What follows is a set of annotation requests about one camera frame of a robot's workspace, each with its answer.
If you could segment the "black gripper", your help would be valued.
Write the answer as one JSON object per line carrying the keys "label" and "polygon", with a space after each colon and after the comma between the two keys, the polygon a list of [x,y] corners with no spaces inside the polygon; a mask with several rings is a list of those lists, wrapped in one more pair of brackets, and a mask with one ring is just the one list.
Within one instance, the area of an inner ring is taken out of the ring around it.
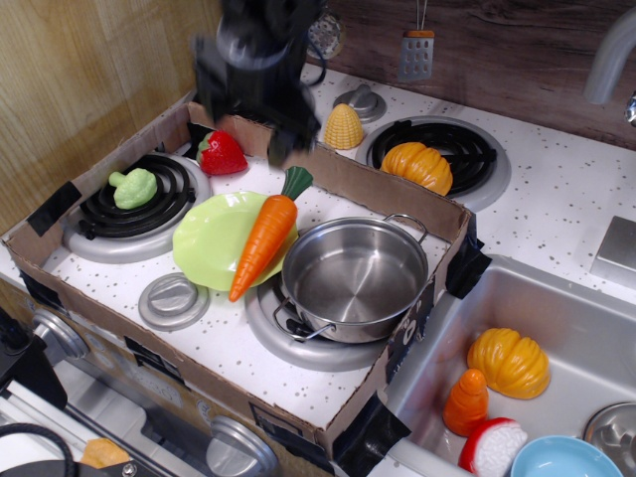
{"label": "black gripper", "polygon": [[309,85],[300,78],[302,58],[285,51],[271,65],[245,69],[228,62],[211,38],[195,38],[192,50],[199,103],[214,123],[246,113],[272,124],[267,146],[272,167],[314,148],[320,122]]}

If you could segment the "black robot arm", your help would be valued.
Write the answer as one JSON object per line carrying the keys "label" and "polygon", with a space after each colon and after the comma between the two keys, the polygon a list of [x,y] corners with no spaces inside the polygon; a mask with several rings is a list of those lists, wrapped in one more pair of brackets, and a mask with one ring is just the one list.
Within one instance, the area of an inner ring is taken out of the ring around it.
{"label": "black robot arm", "polygon": [[268,162],[308,152],[321,128],[301,80],[324,1],[224,1],[212,36],[194,37],[197,95],[213,120],[247,114],[273,127]]}

